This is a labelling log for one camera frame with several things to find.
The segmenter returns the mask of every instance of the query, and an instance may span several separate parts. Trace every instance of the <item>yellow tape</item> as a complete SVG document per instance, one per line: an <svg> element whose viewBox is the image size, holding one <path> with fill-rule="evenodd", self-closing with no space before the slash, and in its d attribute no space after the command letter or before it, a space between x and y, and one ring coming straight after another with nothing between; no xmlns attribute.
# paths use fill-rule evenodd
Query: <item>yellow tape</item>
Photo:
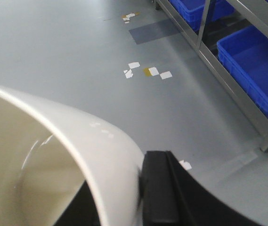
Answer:
<svg viewBox="0 0 268 226"><path fill-rule="evenodd" d="M143 69L143 72L144 72L144 74L145 74L146 77L152 76L151 72L149 71L149 67Z"/></svg>

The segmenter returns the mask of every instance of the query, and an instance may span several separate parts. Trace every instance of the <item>gray epoxy floor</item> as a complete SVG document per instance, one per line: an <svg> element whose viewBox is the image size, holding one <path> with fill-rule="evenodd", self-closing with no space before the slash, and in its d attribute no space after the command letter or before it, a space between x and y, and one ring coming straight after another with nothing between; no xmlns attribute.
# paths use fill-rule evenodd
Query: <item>gray epoxy floor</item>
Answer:
<svg viewBox="0 0 268 226"><path fill-rule="evenodd" d="M125 24L130 12L141 14ZM260 135L181 34L137 45L129 33L166 18L149 0L0 1L0 85L101 117L143 152L172 150L214 195L268 225ZM146 77L152 66L173 77Z"/></svg>

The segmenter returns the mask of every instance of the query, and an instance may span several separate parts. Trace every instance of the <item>debris on floor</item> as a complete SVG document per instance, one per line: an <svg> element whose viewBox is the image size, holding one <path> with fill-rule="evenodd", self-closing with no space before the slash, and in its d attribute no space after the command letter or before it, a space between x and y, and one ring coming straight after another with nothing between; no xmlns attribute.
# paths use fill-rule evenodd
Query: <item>debris on floor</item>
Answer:
<svg viewBox="0 0 268 226"><path fill-rule="evenodd" d="M170 71L168 71L168 72L161 73L160 76L162 79L168 79L168 78L172 77L172 74Z"/></svg>
<svg viewBox="0 0 268 226"><path fill-rule="evenodd" d="M133 77L133 72L132 69L134 68L138 68L140 67L140 63L139 62L132 62L129 63L129 70L124 70L123 73L125 74L125 77L127 79ZM156 67L147 67L143 69L143 72L145 74L146 77L151 77L151 76L156 76L156 75L160 75L161 79L168 79L172 77L172 74L170 71L167 72L163 72L163 73L159 73L158 69Z"/></svg>
<svg viewBox="0 0 268 226"><path fill-rule="evenodd" d="M122 15L122 19L126 24L128 24L130 22L131 17L138 16L139 14L140 14L139 12L136 12L136 13L130 13L127 15Z"/></svg>
<svg viewBox="0 0 268 226"><path fill-rule="evenodd" d="M191 170L192 166L190 165L189 162L181 160L179 161L179 163L181 164L181 166L185 169L185 170Z"/></svg>
<svg viewBox="0 0 268 226"><path fill-rule="evenodd" d="M150 77L150 76L152 76L152 74L151 74L151 72L149 71L149 68L148 68L148 67L145 68L145 69L143 69L143 72L144 72L144 74L145 74L146 77Z"/></svg>
<svg viewBox="0 0 268 226"><path fill-rule="evenodd" d="M149 71L150 71L150 73L151 73L152 76L156 76L156 75L159 74L159 72L158 72L158 70L157 70L156 67L149 68Z"/></svg>
<svg viewBox="0 0 268 226"><path fill-rule="evenodd" d="M140 67L139 62L133 62L129 64L130 69L136 68L136 67Z"/></svg>
<svg viewBox="0 0 268 226"><path fill-rule="evenodd" d="M126 77L127 79L133 77L133 75L134 75L134 74L133 74L133 72L132 72L131 69L129 69L129 70L125 73L125 77Z"/></svg>
<svg viewBox="0 0 268 226"><path fill-rule="evenodd" d="M137 67L140 67L140 63L139 62L132 62L132 63L129 63L129 70L124 70L123 71L123 73L125 74L125 77L127 78L127 79L129 79L129 78L131 78L131 77L133 77L133 71L132 71L132 69L134 69L134 68L137 68Z"/></svg>

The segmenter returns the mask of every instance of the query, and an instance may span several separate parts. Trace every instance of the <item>paper scrap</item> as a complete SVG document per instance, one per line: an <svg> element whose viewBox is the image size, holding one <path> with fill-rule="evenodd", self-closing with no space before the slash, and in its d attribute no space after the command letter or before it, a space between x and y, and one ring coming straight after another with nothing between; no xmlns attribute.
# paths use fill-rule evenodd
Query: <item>paper scrap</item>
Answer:
<svg viewBox="0 0 268 226"><path fill-rule="evenodd" d="M181 166L185 169L185 170L191 170L192 166L190 165L189 162L181 160L179 161L179 163L181 164Z"/></svg>
<svg viewBox="0 0 268 226"><path fill-rule="evenodd" d="M168 78L172 77L172 74L170 71L168 71L168 72L161 73L160 76L162 79L168 79Z"/></svg>
<svg viewBox="0 0 268 226"><path fill-rule="evenodd" d="M155 67L149 68L149 71L150 71L150 73L151 73L152 76L156 76L156 75L159 74L157 68L155 68Z"/></svg>
<svg viewBox="0 0 268 226"><path fill-rule="evenodd" d="M125 77L126 77L127 79L133 77L132 70L129 70L128 72L126 72L126 73L125 73Z"/></svg>
<svg viewBox="0 0 268 226"><path fill-rule="evenodd" d="M136 15L135 13L130 13L130 14L127 14L126 17L131 18L131 17L134 17L135 15Z"/></svg>
<svg viewBox="0 0 268 226"><path fill-rule="evenodd" d="M130 22L130 19L126 17L126 15L122 15L121 18L123 19L123 21L128 24Z"/></svg>
<svg viewBox="0 0 268 226"><path fill-rule="evenodd" d="M145 74L146 77L150 77L150 76L152 76L152 74L151 74L151 72L149 71L149 68L148 68L148 67L145 68L145 69L143 69L143 72L144 72L144 74Z"/></svg>
<svg viewBox="0 0 268 226"><path fill-rule="evenodd" d="M136 68L136 67L140 67L139 62L133 62L129 64L130 69Z"/></svg>

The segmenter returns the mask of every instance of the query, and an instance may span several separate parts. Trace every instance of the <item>white cup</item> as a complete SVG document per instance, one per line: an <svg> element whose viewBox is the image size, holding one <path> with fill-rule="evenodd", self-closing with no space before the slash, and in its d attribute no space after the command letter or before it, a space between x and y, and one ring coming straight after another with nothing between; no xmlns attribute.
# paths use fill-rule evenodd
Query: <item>white cup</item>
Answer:
<svg viewBox="0 0 268 226"><path fill-rule="evenodd" d="M131 226L143 154L117 127L0 87L0 226L51 226L84 181L102 226Z"/></svg>

